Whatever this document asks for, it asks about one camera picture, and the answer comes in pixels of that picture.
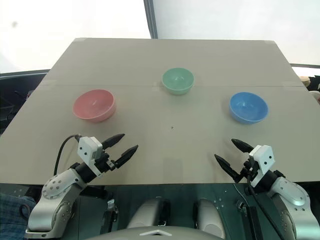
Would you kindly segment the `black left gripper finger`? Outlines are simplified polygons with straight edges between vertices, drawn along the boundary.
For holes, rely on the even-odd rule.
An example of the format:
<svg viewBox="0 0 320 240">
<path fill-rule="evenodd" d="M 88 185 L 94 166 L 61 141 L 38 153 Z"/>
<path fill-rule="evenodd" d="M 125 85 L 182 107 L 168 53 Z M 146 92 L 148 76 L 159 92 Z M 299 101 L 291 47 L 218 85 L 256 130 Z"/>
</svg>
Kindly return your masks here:
<svg viewBox="0 0 320 240">
<path fill-rule="evenodd" d="M 119 134 L 116 134 L 116 135 L 113 135 L 113 136 L 109 137 L 108 139 L 104 140 L 101 143 L 102 144 L 102 149 L 106 150 L 108 148 L 111 148 L 112 146 L 117 144 L 124 136 L 125 136 L 124 133 L 119 133 Z"/>
<path fill-rule="evenodd" d="M 135 154 L 138 149 L 138 145 L 135 145 L 129 149 L 127 149 L 124 153 L 121 154 L 120 158 L 115 161 L 115 167 L 119 169 L 123 166 L 127 161 L 131 159 L 131 157 Z"/>
</svg>

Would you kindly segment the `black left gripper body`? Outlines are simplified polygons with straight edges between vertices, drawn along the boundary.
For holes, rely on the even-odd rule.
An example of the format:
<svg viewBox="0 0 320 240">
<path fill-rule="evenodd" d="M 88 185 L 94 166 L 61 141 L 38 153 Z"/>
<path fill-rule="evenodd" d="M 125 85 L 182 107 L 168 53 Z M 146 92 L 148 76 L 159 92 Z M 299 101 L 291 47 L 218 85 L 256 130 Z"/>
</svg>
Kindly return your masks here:
<svg viewBox="0 0 320 240">
<path fill-rule="evenodd" d="M 100 157 L 95 160 L 94 165 L 100 173 L 113 171 L 115 168 L 117 168 L 116 162 L 114 160 L 110 160 L 109 157 L 110 155 L 102 150 Z"/>
</svg>

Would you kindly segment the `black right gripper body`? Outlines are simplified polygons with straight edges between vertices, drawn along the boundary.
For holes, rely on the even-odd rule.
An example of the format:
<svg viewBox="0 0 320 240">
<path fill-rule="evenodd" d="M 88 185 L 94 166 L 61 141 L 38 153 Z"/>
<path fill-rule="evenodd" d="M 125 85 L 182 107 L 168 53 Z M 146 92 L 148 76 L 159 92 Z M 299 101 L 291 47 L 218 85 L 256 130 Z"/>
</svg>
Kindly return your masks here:
<svg viewBox="0 0 320 240">
<path fill-rule="evenodd" d="M 258 174 L 259 163 L 254 160 L 254 157 L 249 155 L 247 161 L 244 162 L 244 167 L 240 171 L 239 175 L 235 178 L 234 182 L 239 183 L 243 178 L 247 180 L 253 180 L 254 177 Z"/>
</svg>

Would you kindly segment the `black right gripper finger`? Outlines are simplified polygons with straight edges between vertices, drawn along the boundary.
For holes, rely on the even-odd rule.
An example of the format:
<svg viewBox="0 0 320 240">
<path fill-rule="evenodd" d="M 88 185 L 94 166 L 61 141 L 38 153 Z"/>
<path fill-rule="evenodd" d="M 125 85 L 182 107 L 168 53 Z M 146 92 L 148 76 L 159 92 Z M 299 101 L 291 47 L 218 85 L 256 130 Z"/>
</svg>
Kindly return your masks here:
<svg viewBox="0 0 320 240">
<path fill-rule="evenodd" d="M 253 150 L 253 147 L 251 145 L 242 140 L 232 138 L 231 141 L 243 153 L 250 153 Z"/>
<path fill-rule="evenodd" d="M 230 164 L 221 156 L 214 154 L 214 157 L 216 159 L 216 161 L 218 162 L 218 164 L 220 165 L 220 167 L 232 178 L 232 179 L 236 179 L 238 177 L 238 173 L 233 170 L 230 166 Z"/>
</svg>

